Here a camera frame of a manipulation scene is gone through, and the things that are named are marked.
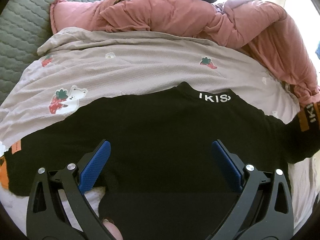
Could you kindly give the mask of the person's left hand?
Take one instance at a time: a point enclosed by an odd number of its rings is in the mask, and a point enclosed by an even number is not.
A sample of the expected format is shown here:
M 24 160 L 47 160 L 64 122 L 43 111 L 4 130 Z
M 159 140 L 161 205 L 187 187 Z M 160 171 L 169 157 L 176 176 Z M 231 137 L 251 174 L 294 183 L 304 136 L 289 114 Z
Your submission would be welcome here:
M 104 219 L 102 223 L 116 240 L 123 240 L 122 234 L 120 233 L 119 229 L 112 223 L 112 220 Z

